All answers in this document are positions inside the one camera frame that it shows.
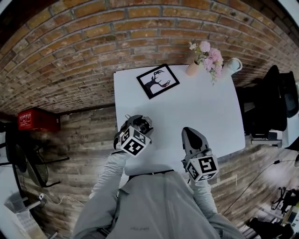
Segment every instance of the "pink flower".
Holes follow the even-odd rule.
[[[221,77],[221,71],[222,71],[222,66],[221,65],[216,65],[216,67],[214,68],[215,71],[215,76],[217,78]]]
[[[213,60],[211,58],[207,57],[204,59],[203,65],[207,71],[210,71],[213,66]]]
[[[202,41],[199,45],[199,48],[202,52],[209,52],[211,49],[211,45],[207,41]]]
[[[223,62],[221,53],[216,48],[211,48],[211,50],[209,51],[209,55],[210,55],[211,59],[213,60],[213,62],[217,62],[217,61]]]

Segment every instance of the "brick wall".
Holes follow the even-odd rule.
[[[192,61],[189,41],[238,57],[235,85],[271,65],[298,77],[297,27],[270,0],[60,0],[0,50],[0,111],[52,112],[114,102],[116,70]]]

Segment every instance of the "vase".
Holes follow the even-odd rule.
[[[186,69],[186,74],[189,76],[195,76],[199,70],[199,65],[194,62],[192,62]]]

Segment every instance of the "black picture frame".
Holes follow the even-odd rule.
[[[156,92],[156,93],[153,94],[152,92],[150,92],[150,90],[148,90],[148,88],[145,86],[145,84],[143,84],[141,78],[144,77],[144,76],[146,76],[146,75],[148,75],[148,74],[151,74],[152,72],[156,72],[157,70],[159,70],[159,69],[161,69],[163,67],[165,67],[168,70],[168,72],[171,74],[171,76],[175,80],[175,83],[172,84],[172,85],[170,85],[170,86],[166,86],[164,89],[162,89],[162,90],[160,90],[160,91],[158,91],[158,92]],[[150,71],[147,71],[147,72],[143,73],[142,75],[137,76],[136,78],[137,78],[138,82],[140,83],[141,87],[143,88],[143,90],[145,91],[146,95],[149,97],[149,99],[152,99],[155,96],[157,96],[157,95],[159,95],[159,94],[161,94],[161,93],[163,93],[163,92],[165,92],[165,91],[167,91],[167,90],[171,89],[172,87],[174,87],[174,86],[176,86],[176,85],[179,84],[178,79],[173,74],[173,72],[170,70],[170,68],[169,68],[169,66],[167,64],[162,64],[162,65],[160,65],[160,66],[158,66],[158,67],[156,67],[156,68],[154,68],[154,69],[152,69]]]

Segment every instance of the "white mug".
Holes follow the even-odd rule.
[[[222,77],[231,76],[232,74],[242,70],[242,68],[243,64],[238,58],[231,58],[224,64],[221,75]]]

